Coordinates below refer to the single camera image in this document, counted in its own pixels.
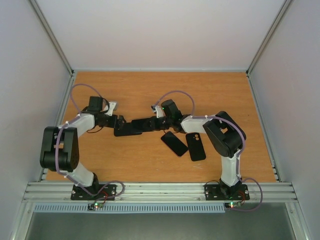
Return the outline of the dark green phone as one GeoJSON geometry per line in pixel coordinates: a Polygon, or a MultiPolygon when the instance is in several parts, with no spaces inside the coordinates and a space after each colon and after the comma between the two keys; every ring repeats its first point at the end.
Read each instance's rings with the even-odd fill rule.
{"type": "Polygon", "coordinates": [[[131,121],[131,125],[140,132],[152,132],[154,130],[150,118],[134,119],[131,121]]]}

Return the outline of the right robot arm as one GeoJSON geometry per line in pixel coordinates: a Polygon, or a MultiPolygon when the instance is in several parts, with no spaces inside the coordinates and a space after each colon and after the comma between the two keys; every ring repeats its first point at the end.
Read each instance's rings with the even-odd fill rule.
{"type": "Polygon", "coordinates": [[[176,103],[169,99],[151,106],[155,117],[150,120],[153,131],[169,128],[181,134],[206,134],[221,156],[220,191],[225,198],[234,197],[241,186],[240,155],[245,148],[246,134],[225,111],[214,115],[182,114],[176,103]]]}

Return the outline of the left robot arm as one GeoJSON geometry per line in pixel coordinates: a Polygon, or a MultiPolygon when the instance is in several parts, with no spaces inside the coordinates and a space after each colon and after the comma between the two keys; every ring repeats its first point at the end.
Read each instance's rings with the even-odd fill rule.
{"type": "Polygon", "coordinates": [[[40,165],[69,179],[89,199],[96,199],[105,186],[99,184],[95,173],[80,162],[79,137],[96,127],[114,128],[118,116],[116,101],[92,96],[89,104],[71,120],[43,131],[40,165]]]}

